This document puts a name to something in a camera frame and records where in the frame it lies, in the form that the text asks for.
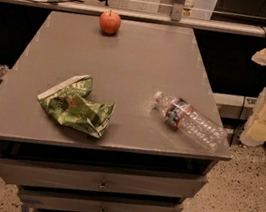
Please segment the middle grey drawer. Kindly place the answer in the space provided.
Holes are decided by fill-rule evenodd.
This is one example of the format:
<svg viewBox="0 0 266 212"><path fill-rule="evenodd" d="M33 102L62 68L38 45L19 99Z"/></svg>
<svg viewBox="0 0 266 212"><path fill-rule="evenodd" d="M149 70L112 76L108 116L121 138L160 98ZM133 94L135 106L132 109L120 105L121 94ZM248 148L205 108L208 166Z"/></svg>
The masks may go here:
<svg viewBox="0 0 266 212"><path fill-rule="evenodd" d="M182 204L152 199L140 200L110 196L86 196L80 194L19 190L20 200L37 209L67 212L180 212Z"/></svg>

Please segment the clear plastic water bottle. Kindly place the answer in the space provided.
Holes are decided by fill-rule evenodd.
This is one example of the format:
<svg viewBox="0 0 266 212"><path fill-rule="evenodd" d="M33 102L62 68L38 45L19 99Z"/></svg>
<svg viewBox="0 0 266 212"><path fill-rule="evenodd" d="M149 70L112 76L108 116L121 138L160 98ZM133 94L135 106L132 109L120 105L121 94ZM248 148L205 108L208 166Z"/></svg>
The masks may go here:
<svg viewBox="0 0 266 212"><path fill-rule="evenodd" d="M162 91L154 94L155 108L165 122L180 130L205 150L215 152L226 140L226 130L195 109L191 103Z"/></svg>

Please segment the top grey drawer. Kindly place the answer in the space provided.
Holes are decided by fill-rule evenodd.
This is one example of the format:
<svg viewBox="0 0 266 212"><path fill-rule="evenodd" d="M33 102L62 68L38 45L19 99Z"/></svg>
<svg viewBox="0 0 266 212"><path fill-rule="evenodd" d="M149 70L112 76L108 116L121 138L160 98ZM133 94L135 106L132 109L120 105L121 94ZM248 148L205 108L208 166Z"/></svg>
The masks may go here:
<svg viewBox="0 0 266 212"><path fill-rule="evenodd" d="M193 197L208 182L203 175L5 158L0 177L20 186L177 198Z"/></svg>

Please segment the grey drawer cabinet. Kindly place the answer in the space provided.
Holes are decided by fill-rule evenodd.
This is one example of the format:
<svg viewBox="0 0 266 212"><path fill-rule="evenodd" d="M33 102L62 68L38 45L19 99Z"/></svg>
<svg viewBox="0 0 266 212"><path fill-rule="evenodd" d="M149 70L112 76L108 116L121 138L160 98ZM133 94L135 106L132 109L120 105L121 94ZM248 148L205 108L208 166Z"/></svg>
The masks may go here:
<svg viewBox="0 0 266 212"><path fill-rule="evenodd" d="M54 12L0 85L0 177L34 212L179 212L222 143L190 29Z"/></svg>

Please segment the green crumpled chip bag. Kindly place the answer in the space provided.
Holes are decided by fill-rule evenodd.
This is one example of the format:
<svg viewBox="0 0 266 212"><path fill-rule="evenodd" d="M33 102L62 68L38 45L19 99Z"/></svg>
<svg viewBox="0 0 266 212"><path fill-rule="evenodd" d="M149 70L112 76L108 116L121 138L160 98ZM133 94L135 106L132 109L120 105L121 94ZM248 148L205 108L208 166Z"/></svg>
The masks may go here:
<svg viewBox="0 0 266 212"><path fill-rule="evenodd" d="M88 101L92 88L90 75L76 75L37 95L37 98L45 112L58 124L99 139L109 125L115 104Z"/></svg>

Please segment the red apple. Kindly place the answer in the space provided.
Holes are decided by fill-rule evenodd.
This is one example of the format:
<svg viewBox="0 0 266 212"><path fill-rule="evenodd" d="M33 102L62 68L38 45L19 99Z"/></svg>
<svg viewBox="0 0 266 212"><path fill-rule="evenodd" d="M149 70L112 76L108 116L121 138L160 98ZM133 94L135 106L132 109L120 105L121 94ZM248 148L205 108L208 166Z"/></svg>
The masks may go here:
<svg viewBox="0 0 266 212"><path fill-rule="evenodd" d="M120 29L121 19L119 14L114 11L105 11L99 16L101 31L106 34L115 35Z"/></svg>

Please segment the grey metal rail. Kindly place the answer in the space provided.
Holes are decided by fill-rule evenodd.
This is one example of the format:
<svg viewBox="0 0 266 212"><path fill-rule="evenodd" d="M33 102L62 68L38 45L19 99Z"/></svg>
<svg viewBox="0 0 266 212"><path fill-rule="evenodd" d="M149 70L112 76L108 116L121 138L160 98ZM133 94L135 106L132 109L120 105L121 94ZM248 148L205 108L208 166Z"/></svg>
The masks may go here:
<svg viewBox="0 0 266 212"><path fill-rule="evenodd" d="M65 11L77 14L89 14L100 16L101 13L110 9L108 6L96 6L88 3L81 2L79 0L64 0L64 1L48 1L48 0L0 0L0 2L17 4L29 7L41 7L47 9L53 9L53 11ZM221 33L233 33L245 36L257 36L266 37L266 27L258 25L246 25L240 23L228 23L216 20L198 20L192 18L182 17L181 20L174 20L168 15L145 13L144 11L132 11L126 9L114 9L125 20L131 21L143 21L155 24L167 24L185 28L197 28Z"/></svg>

